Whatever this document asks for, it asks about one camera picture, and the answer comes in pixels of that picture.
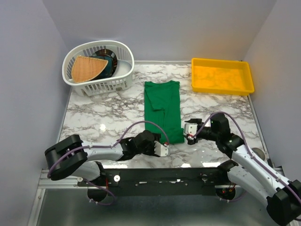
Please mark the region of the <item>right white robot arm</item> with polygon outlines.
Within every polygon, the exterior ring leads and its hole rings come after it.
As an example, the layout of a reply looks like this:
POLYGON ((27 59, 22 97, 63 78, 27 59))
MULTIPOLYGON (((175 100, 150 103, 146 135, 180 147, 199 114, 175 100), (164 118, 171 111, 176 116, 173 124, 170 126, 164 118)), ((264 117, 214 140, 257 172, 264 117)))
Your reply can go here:
POLYGON ((205 139, 214 141, 220 152, 229 157, 227 166, 217 171, 217 181, 223 185, 232 182, 259 200, 269 216, 280 226, 286 226, 301 215, 301 183, 290 180, 269 166, 246 142, 230 130, 226 112, 215 112, 205 121, 190 119, 185 122, 184 136, 189 145, 205 139))

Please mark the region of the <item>green t shirt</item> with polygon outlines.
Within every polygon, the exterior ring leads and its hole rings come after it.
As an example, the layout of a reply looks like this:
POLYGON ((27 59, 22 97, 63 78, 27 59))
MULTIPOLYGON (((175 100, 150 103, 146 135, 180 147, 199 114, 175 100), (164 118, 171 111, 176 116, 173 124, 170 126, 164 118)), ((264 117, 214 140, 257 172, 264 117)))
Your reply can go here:
POLYGON ((161 143, 172 145, 184 142, 180 110, 180 83, 144 83, 144 120, 159 126, 146 123, 145 129, 161 135, 161 143))

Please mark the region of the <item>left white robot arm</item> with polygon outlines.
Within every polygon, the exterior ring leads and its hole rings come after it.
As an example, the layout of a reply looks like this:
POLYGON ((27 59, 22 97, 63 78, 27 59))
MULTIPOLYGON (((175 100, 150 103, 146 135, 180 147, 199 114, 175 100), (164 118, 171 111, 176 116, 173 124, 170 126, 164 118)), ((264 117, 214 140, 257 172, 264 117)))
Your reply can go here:
POLYGON ((160 138, 160 134, 144 130, 135 137, 121 139, 114 147, 106 147, 100 143, 84 142, 77 134, 71 135, 45 151, 48 178, 58 181, 74 175, 99 186, 104 182, 104 174, 95 161, 127 161, 140 154, 157 156, 155 143, 160 138))

